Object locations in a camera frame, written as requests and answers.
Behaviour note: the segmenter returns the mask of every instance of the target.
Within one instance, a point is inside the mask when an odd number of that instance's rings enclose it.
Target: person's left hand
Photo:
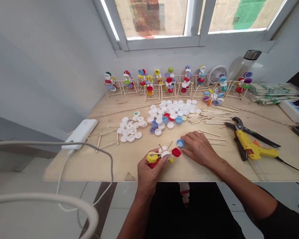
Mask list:
[[[158,150],[159,149],[156,148],[150,152],[158,153]],[[167,162],[167,157],[159,159],[157,165],[151,169],[146,158],[147,154],[137,165],[138,186],[136,192],[136,196],[143,198],[145,197],[145,199],[154,195],[158,177]]]

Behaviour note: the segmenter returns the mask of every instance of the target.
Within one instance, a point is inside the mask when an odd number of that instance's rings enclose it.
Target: person's right hand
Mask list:
[[[186,148],[180,151],[202,166],[213,169],[222,158],[219,157],[203,133],[197,131],[181,136]]]

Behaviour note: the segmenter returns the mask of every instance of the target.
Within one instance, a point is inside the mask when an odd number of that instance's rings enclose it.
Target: pliers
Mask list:
[[[254,136],[256,139],[259,139],[260,141],[274,147],[274,148],[279,148],[281,147],[279,144],[276,144],[272,141],[270,141],[269,139],[261,136],[260,134],[254,132],[254,131],[251,131],[250,129],[244,127],[243,125],[243,122],[240,118],[238,117],[233,117],[233,120],[236,122],[236,124],[232,124],[232,123],[228,123],[228,122],[225,122],[225,125],[233,130],[242,130],[252,136]],[[248,156],[247,156],[247,152],[244,150],[244,148],[242,147],[237,135],[235,136],[235,141],[236,141],[236,144],[237,144],[237,147],[238,147],[238,151],[239,151],[239,154],[242,158],[243,161],[246,161],[248,159]]]

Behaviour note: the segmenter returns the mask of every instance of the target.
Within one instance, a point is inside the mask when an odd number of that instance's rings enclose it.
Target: wooden table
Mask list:
[[[122,113],[117,113],[109,116],[102,116],[127,109],[138,108],[141,116],[148,118],[148,111],[150,105],[156,104],[158,107],[160,101],[148,100],[144,102],[144,95],[142,93],[129,94],[127,96],[104,96],[103,99],[94,107],[89,119],[96,118],[99,123],[92,134],[106,132],[110,127],[118,127],[122,118],[127,116],[132,118],[136,110],[130,110]],[[261,114],[277,121],[294,125],[290,118],[277,105],[260,106],[256,103],[251,103],[248,99],[243,101],[236,98],[226,98],[226,105],[234,106],[255,113]],[[198,101],[197,108],[213,109],[207,106],[205,102]],[[240,111],[233,113],[242,119],[244,125],[270,139],[271,141],[281,145],[278,148],[279,156],[285,162],[299,169],[299,137],[291,130],[290,127],[278,124],[276,122],[267,120],[252,113]],[[114,181],[130,181],[137,180],[137,163],[145,156],[145,154],[154,148],[158,148],[158,143],[162,146],[168,146],[173,140],[172,146],[176,145],[176,140],[180,136],[194,130],[204,130],[216,133],[226,139],[226,146],[213,145],[215,151],[228,161],[234,168],[251,181],[264,181],[262,175],[258,175],[251,167],[248,161],[243,162],[237,150],[237,146],[233,140],[235,137],[234,131],[227,127],[219,129],[221,125],[199,124],[191,125],[189,122],[183,122],[181,125],[175,125],[174,129],[170,130],[167,127],[163,134],[157,137],[155,134],[150,134],[150,125],[146,128],[139,128],[143,136],[133,143],[120,143],[120,145],[112,145],[105,150],[112,154],[114,159]],[[106,145],[116,140],[116,132],[102,137],[101,144]],[[98,136],[89,138],[89,143],[97,145]],[[258,141],[262,147],[269,148],[270,146]],[[52,163],[47,167],[44,179],[47,181],[57,181],[63,162],[67,157],[67,150],[61,150],[54,158]],[[198,165],[185,155],[179,158],[174,158],[174,164],[168,163],[160,178],[161,181],[219,181],[219,178],[207,168]],[[268,179],[273,182],[299,182],[299,172],[278,162],[276,159],[262,157],[258,161],[261,168],[267,175]],[[65,181],[110,181],[110,159],[107,155],[83,146],[79,151],[72,155],[67,167],[65,168],[63,180]]]

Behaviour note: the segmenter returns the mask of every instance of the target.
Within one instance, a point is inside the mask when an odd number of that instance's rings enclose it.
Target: floor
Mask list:
[[[56,184],[43,182],[42,175],[51,160],[35,158],[21,173],[0,173],[0,195],[20,192],[55,193]],[[262,233],[251,223],[232,191],[217,183],[234,218],[247,239],[263,238]],[[85,183],[63,182],[61,193],[79,197]],[[259,183],[283,204],[299,212],[299,185],[296,183]],[[99,182],[88,184],[83,199],[92,203],[100,187]],[[136,193],[136,182],[118,183],[105,221],[102,239],[116,238]],[[81,223],[86,217],[80,213]],[[1,238],[66,238],[78,239],[81,228],[76,221],[76,212],[63,212],[53,203],[15,202],[0,205]]]

